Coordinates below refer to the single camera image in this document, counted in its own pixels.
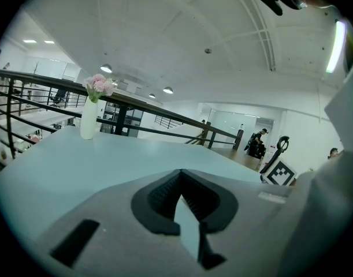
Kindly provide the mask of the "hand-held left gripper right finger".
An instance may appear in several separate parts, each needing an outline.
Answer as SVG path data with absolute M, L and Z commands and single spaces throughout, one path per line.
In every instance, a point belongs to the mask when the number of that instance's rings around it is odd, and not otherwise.
M 226 258 L 212 250 L 208 234 L 219 233 L 229 226 L 238 210 L 238 201 L 229 190 L 188 170 L 181 170 L 181 195 L 198 222 L 198 263 L 212 269 Z

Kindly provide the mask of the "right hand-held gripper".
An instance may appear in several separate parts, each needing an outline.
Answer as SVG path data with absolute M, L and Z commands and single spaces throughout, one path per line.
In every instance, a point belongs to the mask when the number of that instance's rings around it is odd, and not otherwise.
M 288 146 L 289 137 L 280 137 L 275 153 L 259 172 L 262 183 L 280 186 L 294 186 L 296 172 L 280 158 L 280 155 L 287 150 Z

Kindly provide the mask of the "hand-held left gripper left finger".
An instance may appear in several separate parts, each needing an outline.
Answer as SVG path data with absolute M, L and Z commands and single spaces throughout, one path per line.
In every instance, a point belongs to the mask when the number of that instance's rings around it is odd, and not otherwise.
M 176 205 L 181 196 L 180 170 L 139 189 L 131 199 L 136 220 L 153 234 L 180 235 L 180 225 L 174 221 Z

